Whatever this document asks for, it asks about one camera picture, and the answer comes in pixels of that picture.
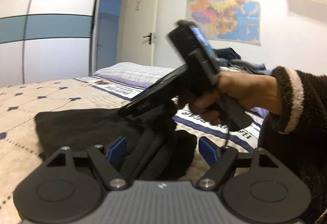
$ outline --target door handle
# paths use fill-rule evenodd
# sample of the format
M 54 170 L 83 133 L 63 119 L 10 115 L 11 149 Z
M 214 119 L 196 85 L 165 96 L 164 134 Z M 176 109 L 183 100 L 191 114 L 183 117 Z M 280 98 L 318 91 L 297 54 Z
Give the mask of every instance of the door handle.
M 144 36 L 144 37 L 142 37 L 142 38 L 149 38 L 149 44 L 150 44 L 150 45 L 152 44 L 152 32 L 150 32 L 149 35 Z

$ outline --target phone screen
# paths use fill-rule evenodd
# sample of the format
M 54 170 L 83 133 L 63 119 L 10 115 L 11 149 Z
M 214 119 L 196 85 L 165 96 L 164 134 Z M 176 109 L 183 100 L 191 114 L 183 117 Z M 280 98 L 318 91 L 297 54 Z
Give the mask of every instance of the phone screen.
M 191 30 L 193 31 L 194 35 L 197 37 L 199 42 L 201 43 L 203 49 L 207 53 L 209 57 L 212 57 L 214 55 L 214 50 L 211 48 L 208 40 L 203 35 L 202 31 L 198 27 L 191 27 Z

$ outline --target hand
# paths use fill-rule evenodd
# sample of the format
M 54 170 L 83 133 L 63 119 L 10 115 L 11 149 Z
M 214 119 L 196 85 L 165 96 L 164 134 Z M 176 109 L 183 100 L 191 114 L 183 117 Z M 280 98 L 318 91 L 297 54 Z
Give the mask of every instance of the hand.
M 274 77 L 224 71 L 219 74 L 218 89 L 221 93 L 235 98 L 246 110 L 261 107 L 279 115 L 282 108 L 279 88 Z M 188 103 L 194 114 L 200 115 L 212 125 L 218 125 L 221 123 L 219 113 L 206 110 L 219 98 L 218 89 L 205 92 L 198 98 L 185 91 L 179 95 L 178 107 L 182 109 Z

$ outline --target quilted blanket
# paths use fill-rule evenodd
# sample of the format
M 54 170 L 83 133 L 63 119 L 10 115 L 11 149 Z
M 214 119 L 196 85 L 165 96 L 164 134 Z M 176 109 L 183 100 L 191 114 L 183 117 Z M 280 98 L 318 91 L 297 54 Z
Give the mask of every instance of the quilted blanket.
M 42 111 L 119 108 L 128 103 L 141 88 L 121 85 L 101 78 L 68 79 L 0 88 L 0 223 L 17 224 L 20 218 L 14 207 L 15 187 L 41 164 L 42 152 L 35 131 L 34 117 Z M 207 136 L 218 145 L 224 143 L 224 128 L 210 127 L 188 109 L 178 112 L 177 129 L 187 130 L 198 138 Z M 260 124 L 244 130 L 230 142 L 239 151 L 256 147 Z M 195 151 L 192 165 L 182 179 L 196 182 L 209 166 Z

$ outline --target wrist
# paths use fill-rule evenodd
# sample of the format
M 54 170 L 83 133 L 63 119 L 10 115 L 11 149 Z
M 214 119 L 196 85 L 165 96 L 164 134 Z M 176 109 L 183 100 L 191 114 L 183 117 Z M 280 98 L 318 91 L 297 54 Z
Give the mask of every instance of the wrist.
M 256 76 L 256 106 L 280 115 L 282 97 L 277 79 L 271 76 Z

